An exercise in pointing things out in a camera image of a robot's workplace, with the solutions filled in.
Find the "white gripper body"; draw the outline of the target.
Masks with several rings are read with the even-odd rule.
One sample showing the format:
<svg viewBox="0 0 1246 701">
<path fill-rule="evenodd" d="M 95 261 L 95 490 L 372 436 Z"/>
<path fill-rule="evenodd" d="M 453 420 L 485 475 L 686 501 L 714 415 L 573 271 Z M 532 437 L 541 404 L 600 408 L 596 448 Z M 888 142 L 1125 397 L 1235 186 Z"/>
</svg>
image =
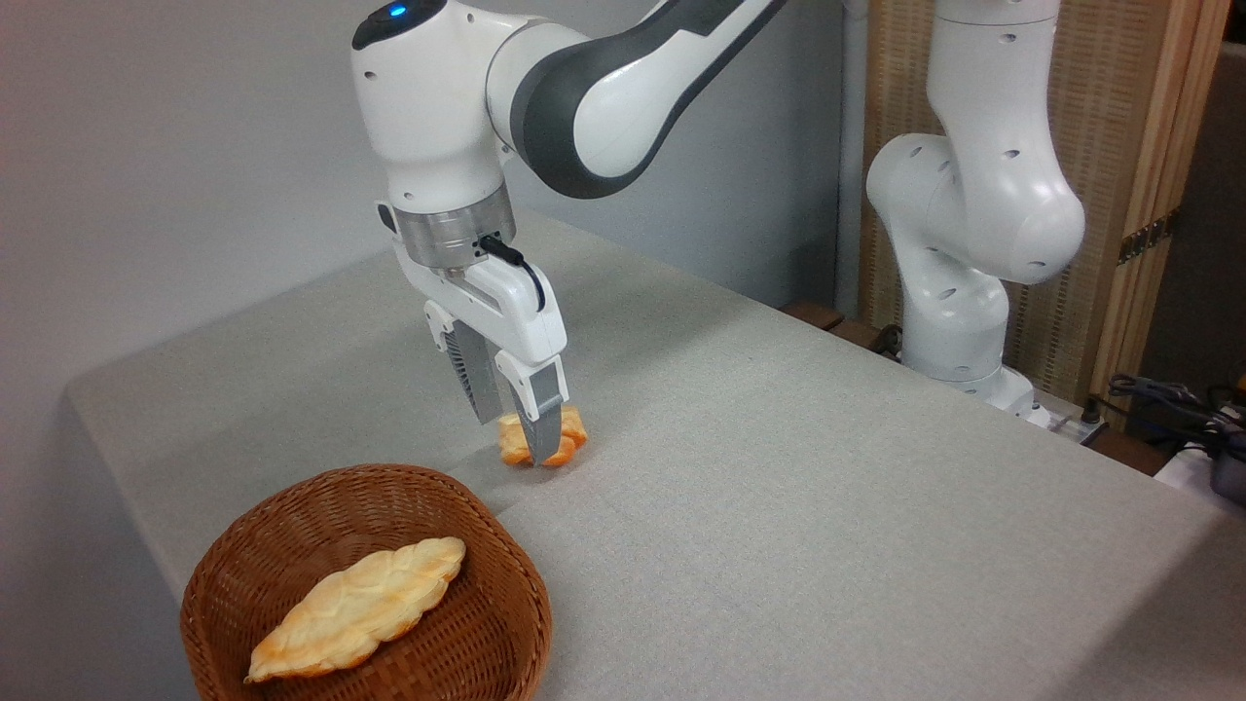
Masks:
<svg viewBox="0 0 1246 701">
<path fill-rule="evenodd" d="M 404 275 L 422 298 L 526 364 L 542 364 L 564 350 L 564 318 L 543 271 L 512 265 L 480 245 L 485 237 L 513 240 L 510 203 L 473 203 L 432 214 L 378 203 L 378 212 L 392 232 Z"/>
</svg>

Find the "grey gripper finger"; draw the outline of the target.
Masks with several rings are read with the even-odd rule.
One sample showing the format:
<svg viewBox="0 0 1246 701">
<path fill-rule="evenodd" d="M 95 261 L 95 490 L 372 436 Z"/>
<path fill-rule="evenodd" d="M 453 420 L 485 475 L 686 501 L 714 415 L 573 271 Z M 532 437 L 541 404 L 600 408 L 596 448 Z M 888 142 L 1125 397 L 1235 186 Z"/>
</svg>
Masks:
<svg viewBox="0 0 1246 701">
<path fill-rule="evenodd" d="M 568 398 L 564 362 L 554 354 L 542 364 L 526 364 L 498 350 L 495 369 L 511 387 L 533 464 L 543 464 L 558 453 L 562 440 L 562 405 Z"/>
<path fill-rule="evenodd" d="M 436 347 L 449 356 L 477 421 L 490 425 L 498 420 L 503 407 L 495 386 L 493 355 L 487 339 L 434 301 L 424 303 L 424 319 Z"/>
</svg>

